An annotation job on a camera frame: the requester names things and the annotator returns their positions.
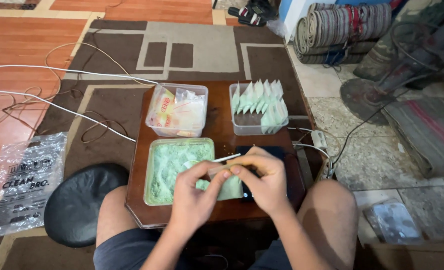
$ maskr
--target white wall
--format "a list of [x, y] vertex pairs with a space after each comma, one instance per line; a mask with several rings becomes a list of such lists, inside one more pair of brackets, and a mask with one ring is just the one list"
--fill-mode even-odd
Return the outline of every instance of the white wall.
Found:
[[288, 43], [295, 35], [297, 22], [300, 18], [307, 16], [309, 6], [313, 3], [334, 4], [336, 0], [292, 0], [292, 3], [285, 17], [284, 24], [287, 28], [285, 42]]

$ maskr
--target wooden table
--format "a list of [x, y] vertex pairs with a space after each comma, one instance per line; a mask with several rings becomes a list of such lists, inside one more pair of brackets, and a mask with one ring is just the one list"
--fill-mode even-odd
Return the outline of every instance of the wooden table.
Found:
[[[288, 196], [294, 209], [298, 209], [305, 197], [305, 186], [296, 152], [286, 127], [274, 135], [237, 136], [233, 133], [229, 101], [229, 86], [232, 81], [173, 82], [188, 85], [203, 85], [209, 89], [207, 120], [201, 137], [211, 138], [215, 144], [215, 158], [235, 153], [236, 146], [281, 146], [286, 151], [285, 169], [287, 171]], [[145, 117], [152, 97], [153, 88], [144, 94], [142, 102], [141, 125], [136, 142], [134, 160], [129, 176], [126, 208], [141, 228], [165, 227], [172, 211], [171, 205], [148, 206], [145, 204], [144, 184], [149, 155], [149, 145], [159, 137], [145, 125]], [[255, 202], [242, 202], [240, 199], [218, 201], [209, 222], [253, 220], [267, 218]]]

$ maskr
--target person's right hand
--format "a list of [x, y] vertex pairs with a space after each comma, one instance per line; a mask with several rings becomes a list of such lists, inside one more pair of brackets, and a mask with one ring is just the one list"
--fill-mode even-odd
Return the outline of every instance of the person's right hand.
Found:
[[[287, 198], [287, 180], [281, 160], [254, 146], [247, 154], [228, 160], [227, 164], [234, 164], [230, 171], [249, 187], [257, 205], [271, 218], [287, 210], [293, 211]], [[240, 164], [254, 166], [261, 177], [256, 177]]]

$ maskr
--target dark shorts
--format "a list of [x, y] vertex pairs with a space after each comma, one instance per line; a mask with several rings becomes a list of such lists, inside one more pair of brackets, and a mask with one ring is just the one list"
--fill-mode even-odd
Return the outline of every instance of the dark shorts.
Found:
[[[139, 270], [159, 236], [155, 230], [132, 229], [109, 238], [95, 249], [95, 270]], [[181, 257], [176, 269], [191, 269], [191, 267]], [[267, 251], [249, 269], [292, 269], [280, 239], [272, 241]]]

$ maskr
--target black digital scale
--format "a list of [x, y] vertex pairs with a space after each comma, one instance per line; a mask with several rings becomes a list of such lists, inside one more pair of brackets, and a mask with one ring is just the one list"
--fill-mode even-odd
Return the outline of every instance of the black digital scale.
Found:
[[[250, 148], [253, 146], [237, 146], [235, 147], [235, 153], [245, 155]], [[275, 156], [282, 162], [284, 162], [285, 159], [285, 151], [280, 146], [259, 146], [263, 150], [266, 150], [269, 154], [272, 156]], [[255, 174], [257, 177], [260, 177], [257, 172], [253, 169], [250, 170], [253, 174]], [[245, 185], [244, 182], [242, 182], [242, 190], [243, 190], [243, 197], [242, 201], [254, 201], [254, 196], [252, 195], [252, 192], [250, 191], [249, 187]]]

